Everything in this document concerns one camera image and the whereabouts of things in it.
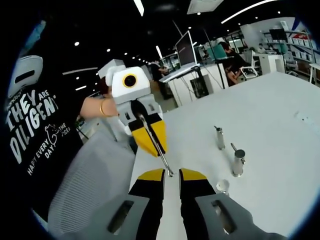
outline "black ceiling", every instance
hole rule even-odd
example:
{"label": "black ceiling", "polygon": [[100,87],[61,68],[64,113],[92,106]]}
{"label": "black ceiling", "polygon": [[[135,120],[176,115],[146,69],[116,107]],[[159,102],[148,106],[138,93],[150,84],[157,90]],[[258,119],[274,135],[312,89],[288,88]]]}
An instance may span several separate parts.
{"label": "black ceiling", "polygon": [[260,1],[224,0],[213,12],[187,15],[189,0],[142,0],[143,17],[134,0],[85,1],[59,8],[46,6],[39,18],[45,19],[47,25],[30,54],[42,56],[46,69],[50,65],[51,71],[59,73],[101,68],[112,59],[124,60],[127,67],[139,66],[142,64],[139,58],[149,62],[159,58],[156,45],[163,56],[174,52],[173,46],[180,34],[173,20],[182,33],[191,27],[192,40],[203,44],[207,41],[203,28],[210,38],[224,37],[227,29],[238,30],[238,23],[256,22],[255,17],[264,20],[293,16],[282,1],[274,1],[221,24],[229,16]]}

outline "metal peg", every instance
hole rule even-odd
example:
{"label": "metal peg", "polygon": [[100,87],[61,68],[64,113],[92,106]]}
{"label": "metal peg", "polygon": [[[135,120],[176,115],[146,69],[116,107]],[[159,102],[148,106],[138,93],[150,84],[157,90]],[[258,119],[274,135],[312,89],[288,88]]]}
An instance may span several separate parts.
{"label": "metal peg", "polygon": [[244,164],[246,163],[246,152],[242,149],[237,149],[233,143],[231,146],[234,150],[234,162],[232,163],[232,174],[234,177],[240,177],[244,173]]}
{"label": "metal peg", "polygon": [[224,140],[224,132],[222,131],[221,127],[216,127],[216,126],[214,126],[214,127],[216,129],[216,137],[217,137],[218,148],[220,150],[223,150],[223,149],[226,148],[225,140]]}
{"label": "metal peg", "polygon": [[160,158],[161,158],[161,160],[162,160],[162,162],[163,162],[163,164],[164,164],[164,166],[165,166],[165,168],[166,168],[166,170],[167,170],[168,176],[172,178],[172,177],[174,176],[174,172],[171,170],[171,168],[170,168],[170,166],[169,166],[169,164],[168,164],[168,162],[167,162],[167,160],[166,160],[166,158],[165,158],[164,153],[162,152],[159,144],[157,143],[157,141],[155,140],[153,134],[151,133],[151,131],[150,131],[150,129],[149,129],[149,126],[148,126],[148,124],[147,124],[147,122],[146,122],[146,119],[145,119],[144,116],[141,115],[141,114],[139,115],[139,118],[140,118],[140,120],[142,121],[143,126],[144,126],[146,132],[148,133],[148,135],[149,135],[149,137],[150,137],[153,145],[155,146],[157,152],[159,153]]}

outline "white tabletop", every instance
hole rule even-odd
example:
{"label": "white tabletop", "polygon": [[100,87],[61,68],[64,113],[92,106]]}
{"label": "white tabletop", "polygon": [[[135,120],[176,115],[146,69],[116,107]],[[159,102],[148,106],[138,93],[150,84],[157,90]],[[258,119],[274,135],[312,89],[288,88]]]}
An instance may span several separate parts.
{"label": "white tabletop", "polygon": [[310,63],[310,67],[320,70],[320,65],[317,63]]}
{"label": "white tabletop", "polygon": [[[320,88],[302,79],[279,72],[254,78],[166,113],[166,159],[174,171],[205,174],[215,190],[227,179],[230,197],[258,227],[288,237],[319,193],[319,106]],[[217,148],[214,125],[223,128],[224,151]],[[246,152],[238,178],[231,174],[230,143]],[[139,149],[131,185],[156,168],[163,168],[161,160]],[[187,239],[180,204],[178,174],[166,177],[157,239]]]}

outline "robot camera lens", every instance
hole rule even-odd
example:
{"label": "robot camera lens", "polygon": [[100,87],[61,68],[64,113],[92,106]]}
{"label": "robot camera lens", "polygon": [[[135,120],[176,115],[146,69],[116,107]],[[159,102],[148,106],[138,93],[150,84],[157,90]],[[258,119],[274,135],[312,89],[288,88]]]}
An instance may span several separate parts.
{"label": "robot camera lens", "polygon": [[136,84],[136,82],[137,82],[136,77],[132,75],[126,76],[124,79],[124,85],[128,88],[133,87]]}

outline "gold bracelet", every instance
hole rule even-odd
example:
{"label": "gold bracelet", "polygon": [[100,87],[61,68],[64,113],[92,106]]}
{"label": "gold bracelet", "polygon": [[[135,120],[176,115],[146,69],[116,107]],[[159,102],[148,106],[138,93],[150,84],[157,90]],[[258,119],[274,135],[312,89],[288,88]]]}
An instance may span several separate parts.
{"label": "gold bracelet", "polygon": [[101,102],[101,104],[100,104],[100,113],[103,115],[103,116],[105,116],[105,117],[111,117],[110,115],[106,115],[105,113],[104,113],[104,111],[102,110],[102,105],[104,104],[104,102],[105,102],[105,100],[107,100],[107,99],[104,99],[102,102]]}

